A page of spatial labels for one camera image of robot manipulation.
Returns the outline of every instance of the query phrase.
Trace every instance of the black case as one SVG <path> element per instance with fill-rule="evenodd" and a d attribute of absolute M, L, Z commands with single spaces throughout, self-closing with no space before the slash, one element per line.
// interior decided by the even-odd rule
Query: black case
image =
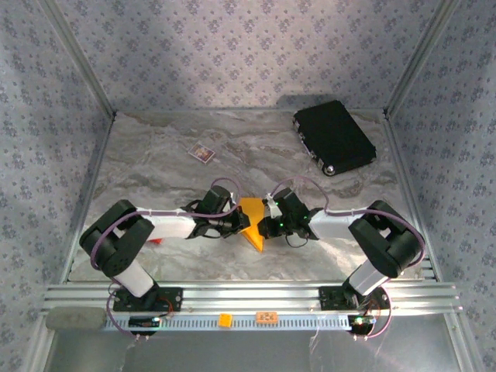
<path fill-rule="evenodd" d="M 374 145 L 339 101 L 300 110 L 293 124 L 326 176 L 362 167 L 376 158 Z"/>

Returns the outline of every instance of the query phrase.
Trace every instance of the orange label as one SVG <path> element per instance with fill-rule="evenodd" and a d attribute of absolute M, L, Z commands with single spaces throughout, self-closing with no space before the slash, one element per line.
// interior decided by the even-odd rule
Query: orange label
<path fill-rule="evenodd" d="M 275 324 L 275 323 L 277 323 L 277 313 L 276 312 L 257 312 L 256 320 L 257 320 L 257 323 Z"/>

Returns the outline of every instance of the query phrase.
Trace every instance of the patterned wallpaper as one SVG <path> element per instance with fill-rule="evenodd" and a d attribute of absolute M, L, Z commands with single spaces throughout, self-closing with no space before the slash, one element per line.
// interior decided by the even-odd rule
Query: patterned wallpaper
<path fill-rule="evenodd" d="M 463 2 L 393 123 L 443 277 L 496 370 L 496 3 Z"/>
<path fill-rule="evenodd" d="M 57 0 L 115 110 L 386 105 L 437 0 Z"/>
<path fill-rule="evenodd" d="M 37 2 L 0 14 L 0 370 L 15 371 L 109 121 Z"/>

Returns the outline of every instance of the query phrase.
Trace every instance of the marble surface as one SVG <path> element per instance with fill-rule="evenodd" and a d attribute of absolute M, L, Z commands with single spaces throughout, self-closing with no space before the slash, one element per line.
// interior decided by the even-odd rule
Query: marble surface
<path fill-rule="evenodd" d="M 377 160 L 326 177 L 305 152 L 291 117 L 292 112 L 251 110 L 119 113 L 84 227 L 121 198 L 143 208 L 186 205 L 202 198 L 211 182 L 222 176 L 236 177 L 242 196 L 263 196 L 283 178 L 304 174 L 323 186 L 332 209 L 360 208 L 382 198 L 407 216 L 379 122 L 354 116 L 376 146 Z M 188 155 L 198 141 L 216 152 L 207 165 Z M 324 198 L 313 185 L 297 181 L 292 186 L 309 208 L 323 206 Z M 138 258 L 158 281 L 342 280 L 365 260 L 356 242 L 347 239 L 310 241 L 299 249 L 282 238 L 272 239 L 258 253 L 241 235 L 148 243 Z M 407 270 L 403 277 L 417 277 L 420 270 Z M 70 280 L 103 279 L 78 248 Z"/>

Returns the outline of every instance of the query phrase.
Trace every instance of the gray foam block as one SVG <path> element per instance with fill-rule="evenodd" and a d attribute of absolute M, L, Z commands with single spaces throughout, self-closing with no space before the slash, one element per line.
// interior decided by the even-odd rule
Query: gray foam block
<path fill-rule="evenodd" d="M 107 319 L 103 308 L 52 308 L 46 317 L 46 327 L 55 331 L 63 329 L 100 329 Z"/>

